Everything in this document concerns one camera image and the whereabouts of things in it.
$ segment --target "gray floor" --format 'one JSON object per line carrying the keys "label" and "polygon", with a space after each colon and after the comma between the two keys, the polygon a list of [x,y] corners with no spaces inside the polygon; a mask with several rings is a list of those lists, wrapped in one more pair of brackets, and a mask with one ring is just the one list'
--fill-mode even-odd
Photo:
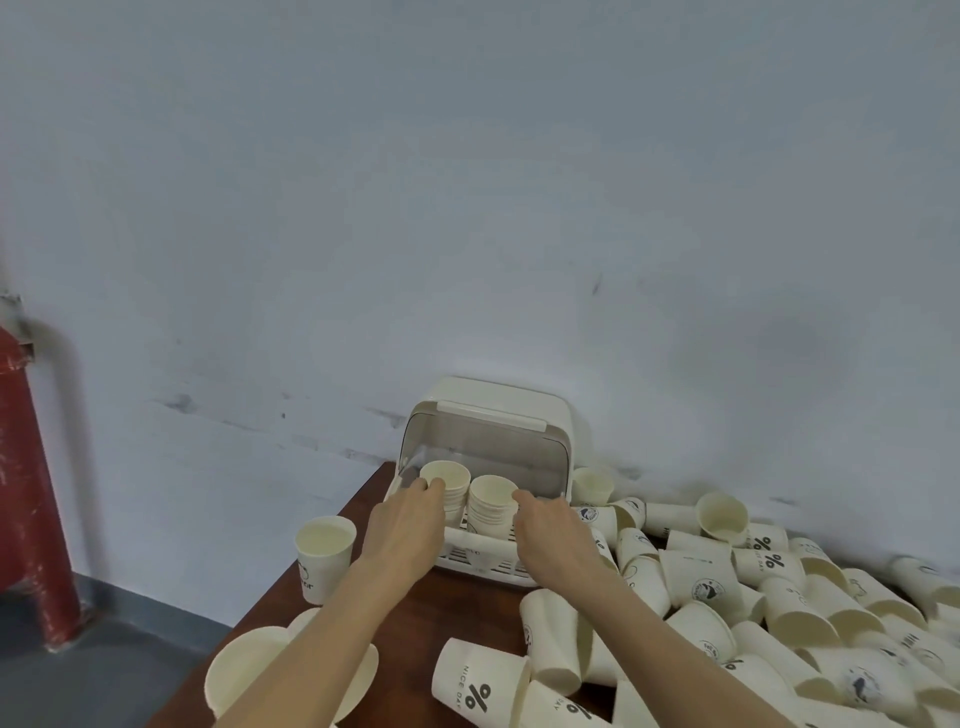
{"label": "gray floor", "polygon": [[30,601],[0,594],[0,726],[140,728],[202,658],[116,617],[51,654]]}

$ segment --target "percent sign logo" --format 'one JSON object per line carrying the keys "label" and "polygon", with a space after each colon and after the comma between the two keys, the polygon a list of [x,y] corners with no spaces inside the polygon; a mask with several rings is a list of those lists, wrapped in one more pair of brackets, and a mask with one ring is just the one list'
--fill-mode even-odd
{"label": "percent sign logo", "polygon": [[484,700],[491,695],[490,686],[486,684],[481,685],[480,691],[478,691],[475,685],[471,685],[470,692],[472,692],[473,695],[468,695],[467,699],[464,700],[464,702],[467,703],[467,707],[473,710],[479,705],[480,710],[485,713],[487,711],[487,703],[485,703]]}

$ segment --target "wall baseboard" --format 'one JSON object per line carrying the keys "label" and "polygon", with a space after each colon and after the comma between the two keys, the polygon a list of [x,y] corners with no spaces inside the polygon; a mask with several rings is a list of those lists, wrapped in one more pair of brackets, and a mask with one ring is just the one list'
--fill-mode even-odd
{"label": "wall baseboard", "polygon": [[230,627],[148,596],[128,592],[90,576],[74,574],[77,592],[86,607],[119,619],[183,649],[206,655]]}

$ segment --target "paper cup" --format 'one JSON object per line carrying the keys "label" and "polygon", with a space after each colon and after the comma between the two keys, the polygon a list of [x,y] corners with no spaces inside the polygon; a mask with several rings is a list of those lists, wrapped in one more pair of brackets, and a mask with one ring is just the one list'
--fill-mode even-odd
{"label": "paper cup", "polygon": [[689,643],[700,647],[715,663],[725,663],[736,654],[730,627],[703,602],[691,601],[666,623]]}
{"label": "paper cup", "polygon": [[873,649],[810,647],[797,654],[815,667],[851,708],[879,711],[909,720],[917,697],[909,678],[895,663]]}
{"label": "paper cup", "polygon": [[810,606],[833,625],[845,644],[850,644],[860,632],[884,631],[877,615],[861,607],[852,596],[841,592],[836,584],[820,574],[806,578],[804,596]]}
{"label": "paper cup", "polygon": [[430,691],[447,708],[480,728],[516,728],[530,683],[530,659],[447,640]]}
{"label": "paper cup", "polygon": [[618,728],[659,728],[647,704],[629,680],[621,680],[616,684],[613,725]]}
{"label": "paper cup", "polygon": [[747,506],[726,493],[707,493],[697,501],[700,530],[717,541],[742,546],[747,539],[750,515]]}
{"label": "paper cup", "polygon": [[603,728],[605,725],[610,724],[538,681],[530,683],[523,698],[519,728]]}
{"label": "paper cup", "polygon": [[702,553],[718,559],[725,558],[728,561],[733,558],[733,549],[726,541],[715,541],[684,531],[670,531],[666,540],[666,550]]}
{"label": "paper cup", "polygon": [[613,478],[593,468],[577,468],[572,495],[575,505],[606,505],[613,495]]}
{"label": "paper cup", "polygon": [[789,551],[758,551],[752,548],[733,550],[736,578],[748,587],[757,588],[772,576],[786,579],[799,589],[806,586],[806,572],[798,556]]}
{"label": "paper cup", "polygon": [[356,526],[342,516],[313,519],[297,532],[294,542],[304,599],[323,605],[333,596],[349,569],[356,537]]}
{"label": "paper cup", "polygon": [[643,524],[643,532],[648,536],[665,539],[670,535],[670,531],[700,535],[697,509],[692,505],[647,503],[647,520]]}
{"label": "paper cup", "polygon": [[800,697],[840,702],[833,683],[758,624],[740,622],[731,631],[741,653],[762,657]]}
{"label": "paper cup", "polygon": [[850,584],[851,596],[868,612],[873,612],[878,617],[897,615],[921,629],[926,629],[926,619],[919,609],[895,595],[869,573],[863,569],[843,569],[843,573]]}
{"label": "paper cup", "polygon": [[286,628],[260,627],[220,650],[204,679],[204,698],[213,714],[222,716],[289,642]]}
{"label": "paper cup", "polygon": [[887,635],[954,688],[960,688],[960,649],[895,615],[881,617],[880,621]]}
{"label": "paper cup", "polygon": [[614,508],[629,514],[634,520],[634,528],[643,528],[647,520],[647,505],[636,496],[629,496],[611,503]]}
{"label": "paper cup", "polygon": [[729,558],[664,551],[660,565],[673,606],[702,601],[725,618],[744,611],[743,594]]}
{"label": "paper cup", "polygon": [[890,564],[897,585],[932,618],[937,603],[960,609],[960,585],[945,579],[935,567],[912,556],[901,556]]}
{"label": "paper cup", "polygon": [[592,505],[577,505],[573,510],[577,512],[581,521],[603,534],[608,546],[616,546],[616,535],[621,529],[634,526],[634,519],[630,514],[611,505],[599,508]]}
{"label": "paper cup", "polygon": [[616,563],[621,571],[626,571],[637,556],[649,556],[659,559],[657,547],[639,528],[624,528],[616,535]]}
{"label": "paper cup", "polygon": [[810,606],[795,584],[772,577],[760,584],[760,591],[767,597],[767,629],[790,649],[840,646],[833,625]]}
{"label": "paper cup", "polygon": [[786,530],[782,526],[771,523],[749,523],[747,539],[743,542],[743,547],[757,551],[789,551],[790,543],[786,537]]}
{"label": "paper cup", "polygon": [[634,594],[658,617],[670,611],[670,593],[663,581],[660,563],[648,556],[638,556],[623,570],[623,580]]}
{"label": "paper cup", "polygon": [[817,573],[825,576],[844,592],[850,592],[850,584],[847,583],[847,577],[843,571],[830,561],[826,552],[814,542],[809,539],[790,539],[790,550],[800,557],[804,564],[804,571],[808,575]]}
{"label": "paper cup", "polygon": [[863,632],[853,640],[854,647],[875,649],[899,665],[913,685],[917,699],[926,705],[948,711],[960,711],[960,691],[921,663],[910,650],[879,632]]}
{"label": "paper cup", "polygon": [[540,589],[520,601],[520,618],[533,679],[560,695],[578,691],[577,611],[562,596]]}

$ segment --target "right hand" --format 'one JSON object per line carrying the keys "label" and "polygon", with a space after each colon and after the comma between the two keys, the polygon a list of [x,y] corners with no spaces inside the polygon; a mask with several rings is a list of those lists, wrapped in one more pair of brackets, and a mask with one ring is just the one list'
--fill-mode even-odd
{"label": "right hand", "polygon": [[566,500],[537,500],[520,490],[514,491],[514,500],[520,506],[514,518],[516,554],[544,589],[575,601],[578,590],[610,571],[590,529]]}

